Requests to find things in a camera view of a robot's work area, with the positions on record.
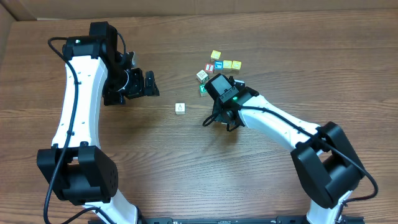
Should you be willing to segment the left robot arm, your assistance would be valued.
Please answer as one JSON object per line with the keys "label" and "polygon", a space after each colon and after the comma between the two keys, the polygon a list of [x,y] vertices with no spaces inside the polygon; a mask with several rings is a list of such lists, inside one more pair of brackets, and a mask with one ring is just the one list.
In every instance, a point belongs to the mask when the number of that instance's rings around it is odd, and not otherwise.
{"label": "left robot arm", "polygon": [[118,50],[122,35],[108,22],[93,22],[86,36],[66,37],[62,114],[49,149],[37,153],[47,195],[94,212],[102,223],[144,223],[141,211],[118,188],[118,168],[99,141],[100,108],[142,96],[159,96],[151,71],[135,66],[134,52]]}

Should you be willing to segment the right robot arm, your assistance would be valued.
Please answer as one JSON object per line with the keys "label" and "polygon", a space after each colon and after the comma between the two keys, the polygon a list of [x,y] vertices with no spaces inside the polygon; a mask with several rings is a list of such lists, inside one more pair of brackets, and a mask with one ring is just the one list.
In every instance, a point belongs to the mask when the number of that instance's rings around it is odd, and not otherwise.
{"label": "right robot arm", "polygon": [[343,208],[364,177],[364,166],[344,131],[302,121],[269,103],[244,82],[218,74],[205,84],[214,101],[204,122],[258,130],[288,150],[300,184],[310,197],[304,223],[349,223]]}

